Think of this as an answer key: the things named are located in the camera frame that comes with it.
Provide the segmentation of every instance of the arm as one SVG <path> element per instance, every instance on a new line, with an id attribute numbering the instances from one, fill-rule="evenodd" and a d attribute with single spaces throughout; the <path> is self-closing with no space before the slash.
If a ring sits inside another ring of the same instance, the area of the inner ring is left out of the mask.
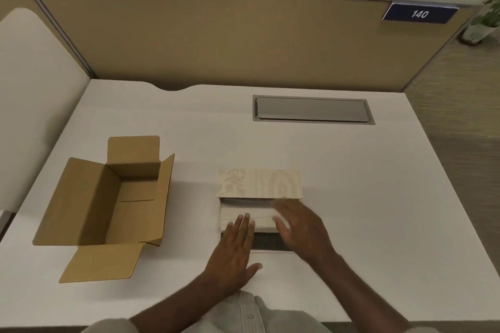
<path id="1" fill-rule="evenodd" d="M 247 268 L 255 222 L 249 215 L 230 222 L 201 275 L 130 321 L 140 333 L 179 333 L 226 297 L 238 291 L 262 268 Z"/>
<path id="2" fill-rule="evenodd" d="M 294 200 L 274 202 L 276 228 L 285 244 L 323 279 L 360 333 L 403 333 L 409 322 L 370 288 L 336 253 L 322 220 Z"/>

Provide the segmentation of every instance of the green plant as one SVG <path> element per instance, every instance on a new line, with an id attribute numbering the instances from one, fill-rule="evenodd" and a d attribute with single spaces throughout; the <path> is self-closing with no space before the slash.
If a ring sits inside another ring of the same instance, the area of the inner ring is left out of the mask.
<path id="1" fill-rule="evenodd" d="M 497 28 L 500 26 L 500 0 L 487 0 L 484 5 L 489 8 L 482 14 L 471 20 L 471 25 L 485 25 L 486 27 Z"/>

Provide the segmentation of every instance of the plant pot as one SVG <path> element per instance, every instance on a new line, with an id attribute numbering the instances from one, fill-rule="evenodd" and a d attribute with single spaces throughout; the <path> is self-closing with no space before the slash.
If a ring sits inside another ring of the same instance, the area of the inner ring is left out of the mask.
<path id="1" fill-rule="evenodd" d="M 496 29 L 497 28 L 487 27 L 483 24 L 470 25 L 460 33 L 459 40 L 466 45 L 479 45 L 484 37 Z"/>

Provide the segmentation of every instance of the cardboard box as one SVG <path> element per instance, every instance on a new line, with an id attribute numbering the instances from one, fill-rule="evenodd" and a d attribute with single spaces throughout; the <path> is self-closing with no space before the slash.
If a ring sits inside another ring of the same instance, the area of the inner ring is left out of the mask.
<path id="1" fill-rule="evenodd" d="M 280 214 L 271 201 L 303 197 L 300 175 L 295 170 L 220 169 L 218 176 L 222 232 L 238 215 L 249 213 L 257 233 L 276 233 L 272 217 Z"/>
<path id="2" fill-rule="evenodd" d="M 130 278 L 163 237 L 172 154 L 158 136 L 110 137 L 108 161 L 69 158 L 33 245 L 78 246 L 59 283 Z"/>

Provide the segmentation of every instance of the desk surface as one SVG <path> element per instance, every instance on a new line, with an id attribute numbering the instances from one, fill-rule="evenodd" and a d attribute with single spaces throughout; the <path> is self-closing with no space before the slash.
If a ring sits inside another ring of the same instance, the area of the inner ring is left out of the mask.
<path id="1" fill-rule="evenodd" d="M 252 95 L 367 99 L 376 125 L 252 121 Z M 62 284 L 74 247 L 34 247 L 68 157 L 105 161 L 109 136 L 159 135 L 176 154 L 164 241 L 130 279 Z M 299 170 L 336 249 L 410 320 L 500 319 L 500 279 L 404 94 L 92 80 L 0 244 L 0 326 L 129 317 L 178 290 L 218 240 L 217 169 Z M 245 287 L 272 309 L 346 314 L 295 254 L 252 254 Z"/>

